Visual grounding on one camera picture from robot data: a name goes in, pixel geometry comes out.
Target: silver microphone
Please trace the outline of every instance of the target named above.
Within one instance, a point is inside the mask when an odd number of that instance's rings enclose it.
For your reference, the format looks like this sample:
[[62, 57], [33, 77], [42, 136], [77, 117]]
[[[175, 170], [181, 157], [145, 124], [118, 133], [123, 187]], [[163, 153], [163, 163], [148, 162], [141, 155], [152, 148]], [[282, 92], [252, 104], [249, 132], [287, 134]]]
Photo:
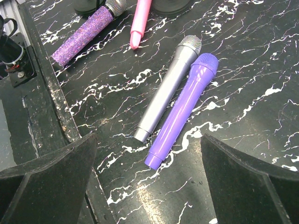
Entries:
[[194, 35], [186, 36], [178, 45], [162, 83], [137, 126], [134, 138], [145, 143], [149, 135], [154, 132], [184, 75], [198, 58], [200, 49], [201, 40]]

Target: microphone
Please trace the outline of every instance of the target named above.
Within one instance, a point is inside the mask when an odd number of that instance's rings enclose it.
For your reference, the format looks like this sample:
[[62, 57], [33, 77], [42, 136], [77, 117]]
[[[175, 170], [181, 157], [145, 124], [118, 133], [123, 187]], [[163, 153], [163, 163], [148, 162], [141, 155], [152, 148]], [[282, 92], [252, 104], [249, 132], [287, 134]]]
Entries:
[[146, 165], [157, 170], [165, 160], [200, 95], [215, 78], [217, 68], [218, 59], [212, 54], [202, 54], [192, 64], [187, 83], [149, 150]]
[[151, 0], [138, 0], [131, 28], [130, 46], [135, 50], [144, 36], [146, 22], [150, 12]]
[[134, 138], [145, 143], [153, 133], [185, 73], [199, 56], [200, 49], [201, 40], [194, 35], [186, 36], [178, 45], [162, 83], [137, 126]]
[[98, 35], [114, 17], [127, 9], [126, 0], [107, 0], [61, 47], [52, 58], [64, 67], [96, 35]]

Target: purple microphone grille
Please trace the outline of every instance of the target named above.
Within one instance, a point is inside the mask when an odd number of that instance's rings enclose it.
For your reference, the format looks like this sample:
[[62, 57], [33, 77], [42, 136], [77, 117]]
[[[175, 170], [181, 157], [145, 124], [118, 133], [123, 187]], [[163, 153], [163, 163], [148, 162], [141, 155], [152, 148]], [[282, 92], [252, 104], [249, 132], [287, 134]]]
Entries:
[[216, 75], [219, 61], [218, 59], [209, 53], [201, 54], [193, 64], [204, 64]]

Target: black plastic base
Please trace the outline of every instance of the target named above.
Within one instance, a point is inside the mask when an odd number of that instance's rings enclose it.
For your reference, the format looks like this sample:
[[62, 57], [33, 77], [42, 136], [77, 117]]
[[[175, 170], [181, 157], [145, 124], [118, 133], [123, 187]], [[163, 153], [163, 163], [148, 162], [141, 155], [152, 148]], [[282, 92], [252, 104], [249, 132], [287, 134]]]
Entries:
[[153, 0], [152, 9], [159, 15], [176, 16], [186, 11], [192, 0]]
[[[105, 4], [105, 0], [99, 0], [99, 7]], [[88, 17], [97, 9], [97, 0], [74, 0], [74, 9], [78, 15]]]

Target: purple rhinestone microphone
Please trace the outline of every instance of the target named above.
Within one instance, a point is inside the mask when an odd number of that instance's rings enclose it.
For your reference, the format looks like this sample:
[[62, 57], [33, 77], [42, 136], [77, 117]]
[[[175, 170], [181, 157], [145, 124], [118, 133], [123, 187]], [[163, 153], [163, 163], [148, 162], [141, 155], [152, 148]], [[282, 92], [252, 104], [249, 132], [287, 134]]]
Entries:
[[96, 35], [98, 35], [114, 17], [127, 9], [126, 0], [107, 0], [61, 47], [52, 58], [64, 67]]

